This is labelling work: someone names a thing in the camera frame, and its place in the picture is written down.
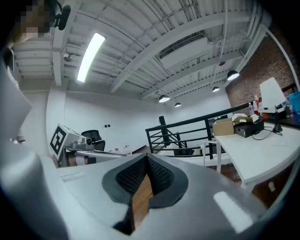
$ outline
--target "white table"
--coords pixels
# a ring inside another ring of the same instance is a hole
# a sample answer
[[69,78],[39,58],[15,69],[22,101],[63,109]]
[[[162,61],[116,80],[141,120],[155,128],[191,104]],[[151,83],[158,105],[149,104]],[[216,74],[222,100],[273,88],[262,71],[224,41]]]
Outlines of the white table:
[[[264,123],[266,129],[274,125]],[[216,140],[229,155],[242,180],[241,187],[252,192],[253,187],[284,170],[300,154],[300,131],[281,126],[282,136],[271,133],[264,140],[244,138],[237,134],[216,136]],[[254,138],[264,138],[262,131]]]

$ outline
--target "blue bin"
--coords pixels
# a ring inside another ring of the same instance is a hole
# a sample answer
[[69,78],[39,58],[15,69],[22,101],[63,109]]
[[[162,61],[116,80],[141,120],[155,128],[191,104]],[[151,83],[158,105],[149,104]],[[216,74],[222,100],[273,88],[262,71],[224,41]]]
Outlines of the blue bin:
[[290,98],[293,113],[299,112],[300,111],[300,92],[292,93],[289,96],[287,96],[286,98]]

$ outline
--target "black metal railing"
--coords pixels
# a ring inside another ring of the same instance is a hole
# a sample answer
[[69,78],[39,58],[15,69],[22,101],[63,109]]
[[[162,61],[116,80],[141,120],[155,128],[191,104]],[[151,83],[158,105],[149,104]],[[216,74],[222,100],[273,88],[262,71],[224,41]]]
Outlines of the black metal railing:
[[[161,116],[161,117],[159,117],[159,120],[161,123],[160,126],[146,129],[146,134],[147,134],[151,153],[158,153],[161,150],[166,150],[166,151],[174,151],[174,153],[177,153],[176,156],[170,156],[170,157],[202,157],[203,156],[202,154],[200,154],[200,155],[199,154],[198,155],[191,154],[191,150],[200,149],[201,147],[199,147],[199,146],[188,147],[188,142],[199,141],[199,140],[203,140],[203,139],[208,139],[211,141],[211,139],[213,137],[211,135],[211,131],[210,131],[210,129],[212,128],[212,125],[209,123],[209,120],[214,119],[215,117],[224,116],[226,114],[233,113],[235,111],[239,111],[241,109],[247,108],[248,106],[249,106],[249,103],[247,102],[247,103],[238,105],[236,107],[228,108],[228,109],[225,109],[225,110],[222,110],[219,112],[214,112],[214,113],[202,116],[202,117],[197,117],[197,118],[193,118],[193,119],[189,119],[189,120],[185,120],[185,121],[181,121],[181,122],[176,122],[176,123],[172,123],[172,124],[167,124],[167,125],[165,124],[164,117]],[[205,122],[205,127],[190,130],[190,131],[185,131],[185,132],[181,132],[181,133],[180,132],[172,133],[169,130],[169,128],[179,127],[179,126],[196,123],[196,122],[200,122],[200,121]],[[181,140],[181,135],[183,135],[183,134],[200,132],[200,131],[204,131],[204,130],[206,130],[206,132],[207,132],[207,136],[205,136],[205,137]],[[159,131],[159,132],[157,132],[153,135],[150,135],[150,132],[153,132],[153,131]],[[178,149],[174,149],[174,148],[166,149],[165,147],[169,146],[171,143],[176,144],[179,148]],[[216,145],[212,144],[212,143],[209,143],[209,145],[206,146],[210,149],[210,152],[208,154],[206,154],[206,155],[210,156],[210,159],[213,158],[213,147],[214,146],[216,146]]]

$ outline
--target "ceiling air conditioning unit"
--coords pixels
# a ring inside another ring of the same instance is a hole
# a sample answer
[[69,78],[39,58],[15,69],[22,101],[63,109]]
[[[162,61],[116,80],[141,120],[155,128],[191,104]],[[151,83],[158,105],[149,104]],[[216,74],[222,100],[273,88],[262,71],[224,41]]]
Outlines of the ceiling air conditioning unit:
[[187,59],[196,58],[211,47],[212,45],[207,43],[207,37],[199,34],[165,49],[159,54],[160,62],[165,68],[170,68],[180,63],[186,63]]

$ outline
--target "black chair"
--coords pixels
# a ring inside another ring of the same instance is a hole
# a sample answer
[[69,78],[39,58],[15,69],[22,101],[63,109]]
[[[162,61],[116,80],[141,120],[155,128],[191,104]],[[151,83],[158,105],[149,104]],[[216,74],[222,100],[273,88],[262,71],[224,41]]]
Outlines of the black chair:
[[99,135],[98,130],[89,130],[81,133],[82,136],[92,139],[92,144],[95,146],[95,150],[104,151],[105,141]]

